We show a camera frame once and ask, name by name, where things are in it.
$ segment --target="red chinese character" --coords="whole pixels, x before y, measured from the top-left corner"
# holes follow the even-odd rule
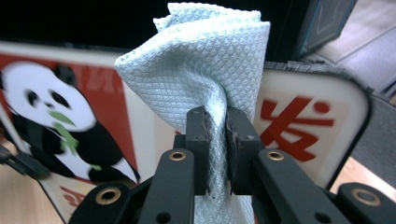
[[[292,123],[308,124],[324,127],[332,127],[334,119],[307,119],[298,118],[300,113],[308,106],[312,98],[304,98],[297,96],[291,103],[279,114],[273,116],[276,108],[276,102],[264,100],[262,102],[262,119],[271,120],[270,126],[260,136],[262,142],[269,146],[274,141],[278,143],[278,148],[288,152],[292,157],[299,161],[310,161],[316,156],[312,153],[305,151],[308,147],[314,145],[318,138],[312,133],[307,133],[302,130],[289,127]],[[330,111],[330,106],[326,102],[314,103],[314,110],[320,114],[326,114]],[[287,132],[300,137],[295,142],[290,142],[284,137],[282,133]]]
[[[71,189],[67,189],[65,187],[61,187],[61,190],[63,190],[64,192],[66,192],[64,194],[64,198],[69,202],[70,205],[72,205],[73,207],[77,207],[82,200],[85,198],[85,195],[80,194],[78,192],[74,192]]]

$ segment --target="screw hole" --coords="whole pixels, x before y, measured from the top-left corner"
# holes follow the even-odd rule
[[[244,136],[242,136],[242,138],[243,139],[246,139],[246,140],[252,140],[252,139],[254,139],[254,137],[252,136],[252,135],[244,135]]]
[[[156,217],[157,223],[168,223],[171,220],[171,215],[169,213],[160,213]]]
[[[104,193],[102,195],[102,199],[103,200],[110,200],[110,199],[114,198],[115,196],[116,196],[116,193],[114,191],[109,191],[109,192],[106,192],[106,193]]]
[[[330,217],[327,216],[327,215],[324,214],[324,213],[318,213],[318,212],[316,212],[316,213],[315,213],[315,219],[316,219],[318,222],[320,222],[320,223],[331,223],[331,222],[332,222],[332,220],[330,219]]]
[[[381,200],[374,193],[367,189],[353,189],[352,196],[361,203],[365,203],[370,206],[379,206]]]
[[[283,159],[285,159],[281,153],[275,151],[268,152],[267,157],[273,161],[283,161]]]
[[[116,202],[121,196],[121,191],[118,188],[110,187],[102,189],[96,194],[96,202],[101,205],[111,204]]]
[[[172,161],[182,161],[182,160],[186,159],[186,157],[187,157],[186,153],[180,152],[180,151],[174,152],[169,155],[169,158]]]

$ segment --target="panda ear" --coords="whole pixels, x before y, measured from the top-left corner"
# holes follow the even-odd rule
[[[73,70],[64,64],[58,65],[55,70],[53,71],[55,76],[59,78],[61,81],[66,83],[67,85],[76,87],[77,78]]]

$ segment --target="panda illustration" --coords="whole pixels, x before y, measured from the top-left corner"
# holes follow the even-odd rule
[[[68,66],[52,71],[39,63],[10,63],[1,71],[1,88],[29,153],[52,172],[93,183],[138,181]]]

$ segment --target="light blue cloth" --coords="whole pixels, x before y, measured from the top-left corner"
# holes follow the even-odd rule
[[[206,4],[169,4],[154,20],[159,31],[119,57],[125,83],[181,133],[186,113],[203,105],[210,115],[210,193],[195,198],[195,223],[254,223],[249,197],[230,195],[224,122],[227,105],[252,120],[259,92],[269,22],[258,11]]]

